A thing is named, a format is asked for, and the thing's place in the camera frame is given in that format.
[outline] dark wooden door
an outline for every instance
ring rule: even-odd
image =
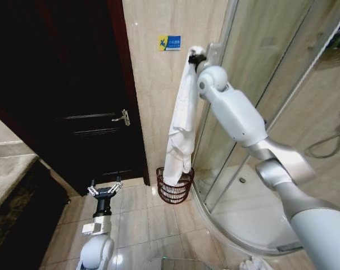
[[[148,183],[121,1],[9,0],[0,14],[0,118],[80,194],[117,174]],[[129,126],[112,121],[123,109]]]

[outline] sticker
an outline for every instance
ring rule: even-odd
[[[158,49],[160,51],[179,51],[181,47],[180,35],[159,35]]]

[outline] tiled floor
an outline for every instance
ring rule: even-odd
[[[89,239],[81,234],[81,229],[90,221],[95,208],[96,200],[91,196],[71,200],[65,207],[41,269],[75,269],[81,248]],[[224,246],[210,234],[196,213],[191,196],[179,205],[170,205],[161,200],[156,186],[125,187],[111,199],[111,211],[115,252],[108,270],[157,269],[153,268],[153,262],[163,256],[205,260],[232,270],[238,269],[240,262],[248,258],[246,254]],[[312,269],[296,268],[296,262],[291,258],[289,263],[283,264],[283,261],[277,259],[270,263],[278,269]]]

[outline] metal shower hose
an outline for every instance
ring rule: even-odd
[[[326,158],[330,158],[331,156],[334,156],[335,154],[337,154],[340,151],[340,126],[337,128],[337,130],[339,130],[339,132],[337,134],[335,134],[333,136],[330,136],[330,137],[328,137],[326,139],[323,139],[323,140],[321,140],[321,141],[319,141],[317,143],[314,143],[313,145],[308,147],[306,149],[307,155],[311,156],[313,158],[317,158],[317,159],[326,159]],[[317,148],[318,146],[322,145],[323,143],[326,143],[326,142],[328,142],[328,141],[330,141],[330,140],[332,140],[332,139],[334,139],[336,137],[339,137],[339,139],[337,141],[335,149],[331,153],[329,153],[327,155],[317,155],[317,154],[313,153],[313,150],[315,148]]]

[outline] glass shower door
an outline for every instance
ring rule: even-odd
[[[340,1],[332,4],[237,1],[221,65],[264,119],[275,117],[334,28]],[[216,225],[254,253],[296,250],[300,243],[280,200],[255,172],[258,161],[229,138],[210,108],[202,120],[193,159],[195,186]]]

